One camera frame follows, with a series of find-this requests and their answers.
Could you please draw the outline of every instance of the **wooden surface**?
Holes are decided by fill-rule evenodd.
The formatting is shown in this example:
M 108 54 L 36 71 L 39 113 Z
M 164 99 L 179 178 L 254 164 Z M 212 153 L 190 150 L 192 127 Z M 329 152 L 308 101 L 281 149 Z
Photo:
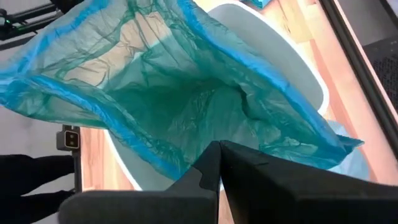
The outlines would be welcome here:
M 204 9 L 217 3 L 196 2 Z M 272 0 L 260 13 L 291 36 L 319 70 L 330 92 L 325 118 L 338 121 L 352 137 L 365 141 L 361 150 L 371 167 L 371 180 L 398 185 L 397 161 L 319 3 Z M 103 130 L 82 128 L 81 159 L 83 189 L 132 189 L 109 150 Z M 220 223 L 232 223 L 225 194 L 220 197 Z

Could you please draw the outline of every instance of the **bin liner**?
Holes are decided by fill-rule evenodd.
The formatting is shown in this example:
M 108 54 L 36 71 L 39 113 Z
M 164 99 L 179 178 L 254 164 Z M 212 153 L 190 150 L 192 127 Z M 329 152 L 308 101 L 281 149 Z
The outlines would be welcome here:
M 108 128 L 172 179 L 212 140 L 321 169 L 361 144 L 336 135 L 278 68 L 189 0 L 84 1 L 1 65 L 0 104 Z

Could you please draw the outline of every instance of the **wooden floor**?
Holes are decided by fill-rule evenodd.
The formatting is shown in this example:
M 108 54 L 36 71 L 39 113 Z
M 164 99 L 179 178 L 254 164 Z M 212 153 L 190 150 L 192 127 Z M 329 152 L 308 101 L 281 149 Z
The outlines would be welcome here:
M 204 9 L 217 0 L 196 0 Z M 361 147 L 371 168 L 371 180 L 398 185 L 398 165 L 339 45 L 326 15 L 316 0 L 272 0 L 260 13 L 277 24 L 317 67 L 330 92 L 325 115 L 343 124 Z M 132 189 L 109 151 L 102 130 L 82 129 L 83 188 Z M 220 198 L 220 223 L 232 223 L 225 194 Z

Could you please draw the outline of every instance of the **white trash bin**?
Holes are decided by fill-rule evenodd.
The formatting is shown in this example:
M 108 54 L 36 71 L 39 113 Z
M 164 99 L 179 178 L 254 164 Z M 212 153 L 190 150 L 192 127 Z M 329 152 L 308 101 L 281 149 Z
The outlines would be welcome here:
M 329 104 L 329 92 L 320 74 L 297 50 L 290 37 L 267 22 L 258 12 L 234 1 L 220 4 L 209 15 L 235 32 L 276 66 L 320 114 Z M 131 149 L 124 147 L 106 131 L 116 160 L 137 190 L 165 190 L 173 181 L 158 173 Z

